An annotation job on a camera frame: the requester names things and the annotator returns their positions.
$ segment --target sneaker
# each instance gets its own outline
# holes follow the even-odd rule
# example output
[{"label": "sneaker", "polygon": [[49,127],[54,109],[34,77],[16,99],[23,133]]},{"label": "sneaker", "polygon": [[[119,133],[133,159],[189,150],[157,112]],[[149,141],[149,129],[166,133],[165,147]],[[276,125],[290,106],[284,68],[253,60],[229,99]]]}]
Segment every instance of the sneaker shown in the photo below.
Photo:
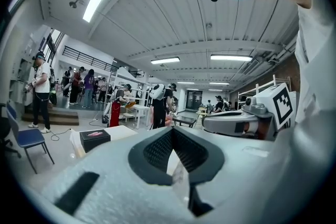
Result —
[{"label": "sneaker", "polygon": [[29,128],[38,128],[38,125],[35,125],[34,123],[28,125]]},{"label": "sneaker", "polygon": [[51,130],[50,130],[50,129],[47,129],[47,128],[45,128],[45,127],[44,127],[43,130],[41,130],[41,133],[43,133],[43,134],[50,133],[50,132],[51,132]]}]

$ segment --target purple shirt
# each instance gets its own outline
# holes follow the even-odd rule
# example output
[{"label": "purple shirt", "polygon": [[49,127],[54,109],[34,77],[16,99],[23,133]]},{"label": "purple shirt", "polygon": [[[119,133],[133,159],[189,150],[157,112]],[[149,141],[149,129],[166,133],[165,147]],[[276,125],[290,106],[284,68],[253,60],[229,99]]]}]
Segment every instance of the purple shirt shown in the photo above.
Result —
[{"label": "purple shirt", "polygon": [[94,76],[86,75],[84,78],[85,89],[93,90]]}]

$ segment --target black box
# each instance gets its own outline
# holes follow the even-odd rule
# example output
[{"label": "black box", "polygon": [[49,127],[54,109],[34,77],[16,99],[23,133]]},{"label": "black box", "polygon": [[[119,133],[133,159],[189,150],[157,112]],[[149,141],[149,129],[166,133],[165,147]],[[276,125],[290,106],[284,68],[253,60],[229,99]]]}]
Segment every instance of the black box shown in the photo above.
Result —
[{"label": "black box", "polygon": [[[97,136],[88,136],[88,134],[92,134],[95,132],[102,132],[102,134]],[[89,152],[91,149],[103,144],[105,142],[111,141],[111,136],[105,132],[103,129],[101,130],[94,130],[94,131],[87,131],[87,132],[79,132],[80,133],[80,142],[85,150],[85,152]]]}]

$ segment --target black pants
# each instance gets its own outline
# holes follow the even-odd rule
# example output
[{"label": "black pants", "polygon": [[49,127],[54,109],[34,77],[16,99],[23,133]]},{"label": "black pants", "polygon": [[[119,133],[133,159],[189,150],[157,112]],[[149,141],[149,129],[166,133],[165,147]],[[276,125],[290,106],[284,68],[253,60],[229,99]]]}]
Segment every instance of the black pants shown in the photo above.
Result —
[{"label": "black pants", "polygon": [[[69,80],[64,80],[63,87],[69,84]],[[69,88],[63,91],[63,96],[69,95]]]},{"label": "black pants", "polygon": [[48,103],[49,103],[49,93],[48,92],[35,92],[33,100],[33,114],[34,114],[34,124],[38,124],[38,112],[41,109],[41,114],[44,119],[44,124],[47,129],[50,129],[49,113],[48,113]]},{"label": "black pants", "polygon": [[76,103],[77,102],[78,91],[79,91],[78,86],[71,85],[70,103]]},{"label": "black pants", "polygon": [[106,92],[100,91],[98,102],[100,102],[101,99],[103,99],[103,102],[105,102],[105,96]]},{"label": "black pants", "polygon": [[164,108],[156,108],[153,109],[153,129],[165,127],[166,121],[166,111]]}]

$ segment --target blue chair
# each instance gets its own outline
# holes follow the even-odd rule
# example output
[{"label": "blue chair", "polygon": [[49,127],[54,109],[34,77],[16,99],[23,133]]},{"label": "blue chair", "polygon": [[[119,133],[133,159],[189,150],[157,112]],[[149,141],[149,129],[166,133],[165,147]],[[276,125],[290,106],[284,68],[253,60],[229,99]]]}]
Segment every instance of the blue chair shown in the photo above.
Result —
[{"label": "blue chair", "polygon": [[29,130],[24,130],[24,131],[19,131],[19,126],[17,124],[17,121],[15,120],[14,117],[16,117],[16,112],[15,110],[9,105],[7,104],[7,116],[8,116],[8,120],[9,120],[9,124],[12,128],[15,140],[17,142],[17,144],[20,147],[23,147],[25,149],[27,158],[29,160],[30,165],[32,166],[35,174],[37,174],[33,164],[32,164],[32,160],[29,157],[29,154],[27,152],[27,149],[33,146],[37,146],[37,145],[42,145],[44,152],[50,157],[51,161],[53,164],[54,161],[49,153],[49,150],[47,148],[46,142],[44,140],[44,137],[41,133],[41,131],[39,129],[29,129]]}]

